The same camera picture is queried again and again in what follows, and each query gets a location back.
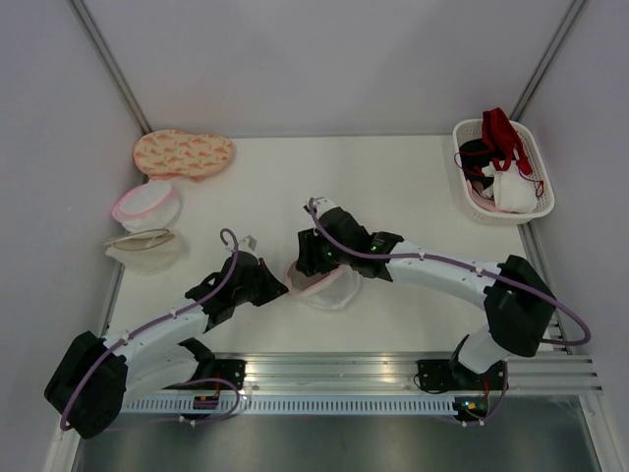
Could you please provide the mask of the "white mesh laundry bag pink zipper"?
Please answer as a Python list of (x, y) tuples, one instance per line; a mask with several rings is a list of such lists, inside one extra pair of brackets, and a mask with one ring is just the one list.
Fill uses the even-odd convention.
[(285, 285), (289, 294), (305, 305), (323, 311), (340, 311), (360, 291), (361, 278), (346, 265), (307, 276), (297, 270), (296, 263), (292, 263), (285, 275)]

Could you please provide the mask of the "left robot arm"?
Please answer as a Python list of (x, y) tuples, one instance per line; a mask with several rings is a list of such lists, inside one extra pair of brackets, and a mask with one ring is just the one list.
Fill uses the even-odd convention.
[(61, 416), (61, 430), (91, 439), (147, 394), (179, 384), (206, 388), (215, 381), (214, 355), (200, 335), (230, 320), (240, 306), (262, 307), (288, 291), (263, 259), (238, 251), (168, 313), (106, 336), (79, 334), (44, 390)]

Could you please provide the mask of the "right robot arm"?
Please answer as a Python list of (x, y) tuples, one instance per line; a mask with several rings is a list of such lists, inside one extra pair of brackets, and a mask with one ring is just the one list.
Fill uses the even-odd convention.
[(369, 232), (325, 198), (304, 209), (314, 226), (298, 234), (298, 272), (315, 276), (344, 266), (365, 279), (420, 285), (484, 311), (485, 324), (464, 336), (446, 362), (455, 385), (470, 388), (500, 362), (538, 353), (555, 298), (527, 260), (475, 262), (431, 253), (400, 235)]

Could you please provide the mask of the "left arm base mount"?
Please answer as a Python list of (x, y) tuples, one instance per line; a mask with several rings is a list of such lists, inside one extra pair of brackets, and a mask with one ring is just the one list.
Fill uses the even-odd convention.
[(186, 388), (216, 390), (223, 389), (223, 383), (214, 379), (222, 379), (231, 383), (237, 389), (243, 387), (246, 378), (247, 362), (243, 359), (215, 359), (200, 363)]

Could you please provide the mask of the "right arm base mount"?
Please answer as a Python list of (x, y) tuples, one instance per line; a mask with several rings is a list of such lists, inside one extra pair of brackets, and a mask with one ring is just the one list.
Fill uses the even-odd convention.
[(475, 374), (446, 359), (418, 360), (416, 365), (414, 384), (420, 391), (431, 394), (502, 391), (507, 378), (503, 362), (493, 364), (483, 374)]

